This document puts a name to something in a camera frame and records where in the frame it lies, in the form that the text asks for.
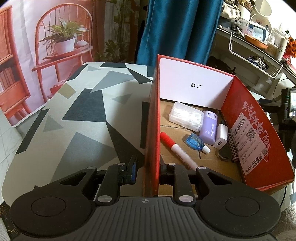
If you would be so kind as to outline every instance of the qr code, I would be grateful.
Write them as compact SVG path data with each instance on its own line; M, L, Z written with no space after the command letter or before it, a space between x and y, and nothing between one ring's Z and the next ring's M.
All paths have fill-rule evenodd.
M249 139L249 142L251 142L251 141L254 139L254 137L256 136L256 133L255 133L255 131L253 130L253 128L251 128L251 129L247 132L246 136L247 136L247 138Z
M266 156L268 154L268 150L266 147L262 150L262 154L263 156Z

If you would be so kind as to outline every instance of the price tag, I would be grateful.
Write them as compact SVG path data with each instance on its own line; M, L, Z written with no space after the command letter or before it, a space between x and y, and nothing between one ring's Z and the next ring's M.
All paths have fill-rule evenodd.
M248 175L268 154L268 150L243 113L229 131L245 175Z

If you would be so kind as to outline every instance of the white flower pot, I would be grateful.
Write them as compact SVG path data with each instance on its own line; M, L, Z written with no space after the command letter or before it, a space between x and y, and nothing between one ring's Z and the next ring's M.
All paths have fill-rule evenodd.
M74 50L75 38L56 43L54 49L57 54L68 53Z

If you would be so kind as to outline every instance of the chinese character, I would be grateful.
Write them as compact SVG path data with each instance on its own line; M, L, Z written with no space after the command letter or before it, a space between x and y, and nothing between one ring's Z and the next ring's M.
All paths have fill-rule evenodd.
M264 137L262 137L262 140L264 141L264 144L266 146L267 149L270 148L270 142L269 142L269 139L268 139L268 133L267 131L264 131L263 133L265 133L266 135Z
M247 109L249 107L248 102L244 102L244 106L242 107L243 110Z
M252 103L251 103L251 106L249 106L248 112L252 112L253 108L254 107L252 106Z
M259 120L256 116L254 116L255 114L256 114L256 111L252 112L252 114L250 114L250 112L249 112L250 119L248 119L248 120L250 122L251 122L251 120L253 120L253 122L251 123L251 125L256 124L258 122L258 120Z
M263 122L261 122L261 123L257 123L257 124L256 124L256 129L255 129L255 131L258 133L258 135L261 135L261 134L262 134L261 132L264 131L262 125L263 125Z

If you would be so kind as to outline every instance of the bag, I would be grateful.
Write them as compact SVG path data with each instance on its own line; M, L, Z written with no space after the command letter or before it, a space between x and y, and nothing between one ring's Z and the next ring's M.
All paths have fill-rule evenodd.
M223 5L222 5L222 12L221 12L220 16L227 18L227 19L239 20L239 18L241 16L241 12L236 5L234 5L234 4L230 5L224 1Z

